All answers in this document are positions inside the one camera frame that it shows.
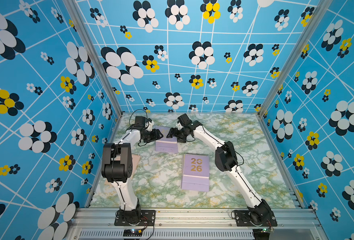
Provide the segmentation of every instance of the black mounting plate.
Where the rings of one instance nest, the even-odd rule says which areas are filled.
[[[155,222],[155,210],[141,210],[141,216],[146,217],[148,219],[148,226],[154,226]],[[131,224],[129,224],[124,218],[123,218],[123,210],[118,210],[117,211],[117,217],[115,218],[114,226],[131,226],[135,227]],[[142,220],[139,222],[136,226],[145,226],[145,221]]]
[[[249,220],[249,210],[234,210],[233,212],[235,213],[234,218],[236,220],[237,227],[256,227],[256,225],[252,224]],[[270,214],[270,217],[271,219],[269,219],[269,221],[271,226],[277,227],[276,217],[273,212]],[[266,223],[263,223],[261,227],[269,227],[268,221],[266,221]]]

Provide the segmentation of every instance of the purple desk calendar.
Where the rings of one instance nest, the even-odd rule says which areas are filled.
[[[178,153],[177,138],[166,138],[170,131],[170,127],[154,126],[153,129],[159,129],[163,135],[163,138],[155,141],[155,151]]]
[[[209,157],[205,155],[185,154],[182,166],[182,184],[184,190],[209,191]]]

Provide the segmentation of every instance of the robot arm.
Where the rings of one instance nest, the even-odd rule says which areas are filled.
[[[192,122],[186,114],[178,118],[177,128],[172,128],[167,137],[176,136],[179,142],[185,143],[191,134],[215,151],[217,168],[232,179],[238,186],[250,210],[250,220],[255,225],[265,223],[270,217],[271,209],[264,199],[254,190],[240,170],[237,170],[237,156],[232,142],[224,142],[210,133],[200,122]]]
[[[152,129],[154,122],[142,116],[136,116],[123,136],[114,143],[106,143],[102,153],[102,176],[112,183],[120,199],[120,209],[125,217],[132,221],[140,220],[141,206],[131,185],[133,162],[131,146],[143,140],[153,142],[163,137],[159,129]]]

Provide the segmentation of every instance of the marble surface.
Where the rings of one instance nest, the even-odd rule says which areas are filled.
[[[181,113],[148,113],[155,125],[174,127]],[[124,113],[116,139],[129,126],[131,113]],[[245,159],[240,166],[255,190],[271,208],[294,208],[288,189],[273,159],[264,134],[254,114],[188,114],[198,120],[220,139],[233,142],[235,150]],[[246,203],[230,178],[217,169],[214,152],[201,140],[178,143],[178,154],[156,152],[155,142],[146,146],[132,146],[131,152],[141,155],[133,177],[133,190],[141,207],[186,208],[246,208]],[[206,154],[210,161],[210,190],[198,192],[181,189],[182,157],[185,153]],[[119,199],[112,185],[100,177],[90,207],[119,207]]]

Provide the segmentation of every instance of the notebook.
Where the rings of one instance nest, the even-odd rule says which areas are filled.
[[[163,138],[155,141],[155,151],[178,153],[177,138],[166,138],[170,131],[170,127],[154,126],[154,129],[159,129]]]
[[[137,169],[138,163],[140,162],[141,156],[138,154],[131,154],[131,160],[133,162],[133,171],[131,174],[130,179],[133,179],[133,176],[135,174],[135,171]],[[114,161],[120,161],[121,160],[121,156],[117,156],[115,157]],[[105,185],[110,185],[110,183],[107,181],[107,179],[105,179]]]
[[[182,184],[184,190],[209,191],[209,157],[206,155],[184,154]]]

